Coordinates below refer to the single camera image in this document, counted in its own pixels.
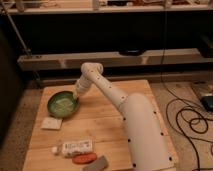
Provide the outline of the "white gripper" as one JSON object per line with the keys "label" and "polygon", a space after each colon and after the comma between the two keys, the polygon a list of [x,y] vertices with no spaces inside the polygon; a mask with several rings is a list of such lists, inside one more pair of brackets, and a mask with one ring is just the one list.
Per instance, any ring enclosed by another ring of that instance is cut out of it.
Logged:
{"label": "white gripper", "polygon": [[75,93],[72,93],[72,97],[75,101],[78,101],[80,96],[85,95],[91,88],[92,82],[86,77],[81,76],[75,83]]}

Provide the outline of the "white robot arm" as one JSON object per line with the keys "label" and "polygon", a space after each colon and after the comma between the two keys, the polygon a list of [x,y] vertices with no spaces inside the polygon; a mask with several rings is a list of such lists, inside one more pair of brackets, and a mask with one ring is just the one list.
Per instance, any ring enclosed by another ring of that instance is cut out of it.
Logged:
{"label": "white robot arm", "polygon": [[76,94],[84,95],[95,84],[123,116],[134,171],[177,171],[151,101],[143,93],[128,94],[108,81],[101,63],[83,63],[81,73]]}

